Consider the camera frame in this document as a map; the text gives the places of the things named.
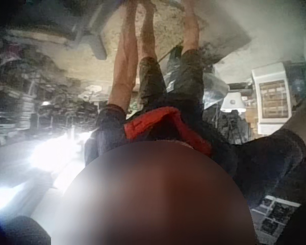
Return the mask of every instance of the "white lamp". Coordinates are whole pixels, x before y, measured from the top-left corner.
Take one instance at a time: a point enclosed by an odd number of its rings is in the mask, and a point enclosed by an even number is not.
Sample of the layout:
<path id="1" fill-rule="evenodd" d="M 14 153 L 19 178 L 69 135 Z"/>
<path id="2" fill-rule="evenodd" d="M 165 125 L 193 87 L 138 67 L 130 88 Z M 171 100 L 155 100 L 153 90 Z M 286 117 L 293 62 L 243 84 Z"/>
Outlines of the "white lamp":
<path id="1" fill-rule="evenodd" d="M 237 110 L 239 113 L 246 112 L 240 92 L 229 92 L 223 100 L 221 111 L 230 113 L 233 110 Z"/>

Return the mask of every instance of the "person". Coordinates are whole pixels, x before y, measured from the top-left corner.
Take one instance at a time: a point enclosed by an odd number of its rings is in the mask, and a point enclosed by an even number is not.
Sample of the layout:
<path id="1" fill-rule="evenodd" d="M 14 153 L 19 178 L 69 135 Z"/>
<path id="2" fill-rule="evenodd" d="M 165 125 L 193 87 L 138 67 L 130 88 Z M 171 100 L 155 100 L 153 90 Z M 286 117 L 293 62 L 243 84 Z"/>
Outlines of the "person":
<path id="1" fill-rule="evenodd" d="M 139 3 L 146 15 L 137 43 Z M 248 207 L 305 156 L 306 103 L 280 130 L 243 145 L 229 144 L 202 120 L 195 1 L 182 3 L 184 47 L 167 93 L 154 5 L 125 2 L 108 104 L 86 142 L 87 166 L 66 192 L 52 244 L 253 244 Z M 143 109 L 127 120 L 138 62 Z"/>

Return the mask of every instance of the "cloth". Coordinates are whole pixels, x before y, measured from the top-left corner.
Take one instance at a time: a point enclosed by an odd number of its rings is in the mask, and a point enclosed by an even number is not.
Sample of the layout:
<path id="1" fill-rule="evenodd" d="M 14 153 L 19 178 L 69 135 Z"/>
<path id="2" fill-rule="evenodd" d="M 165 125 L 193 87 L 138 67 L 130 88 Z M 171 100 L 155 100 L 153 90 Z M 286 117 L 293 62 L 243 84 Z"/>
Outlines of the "cloth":
<path id="1" fill-rule="evenodd" d="M 187 51 L 183 55 L 179 76 L 184 77 L 177 79 L 171 93 L 165 91 L 158 63 L 151 58 L 142 60 L 140 97 L 144 108 L 129 120 L 116 105 L 102 109 L 97 121 L 98 130 L 85 145 L 86 164 L 107 151 L 132 142 L 165 139 L 191 145 L 170 120 L 160 120 L 137 137 L 127 137 L 127 123 L 158 108 L 171 107 L 180 112 L 182 122 L 190 130 L 211 145 L 211 159 L 233 177 L 249 207 L 256 207 L 279 180 L 301 162 L 306 147 L 296 134 L 284 129 L 244 145 L 229 144 L 212 125 L 202 120 L 203 81 L 198 60 L 197 51 Z"/>

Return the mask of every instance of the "sleeve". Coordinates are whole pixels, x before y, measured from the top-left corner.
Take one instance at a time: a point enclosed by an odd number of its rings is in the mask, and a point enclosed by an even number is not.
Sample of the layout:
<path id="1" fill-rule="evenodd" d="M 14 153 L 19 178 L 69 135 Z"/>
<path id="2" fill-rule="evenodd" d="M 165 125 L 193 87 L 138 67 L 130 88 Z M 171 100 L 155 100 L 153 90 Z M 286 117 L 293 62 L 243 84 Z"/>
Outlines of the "sleeve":
<path id="1" fill-rule="evenodd" d="M 302 139 L 286 129 L 238 145 L 236 150 L 239 161 L 234 181 L 250 208 L 258 206 L 306 155 Z"/>
<path id="2" fill-rule="evenodd" d="M 86 166 L 103 153 L 125 144 L 125 120 L 126 114 L 119 106 L 108 104 L 102 109 L 96 122 L 98 129 L 85 144 Z"/>

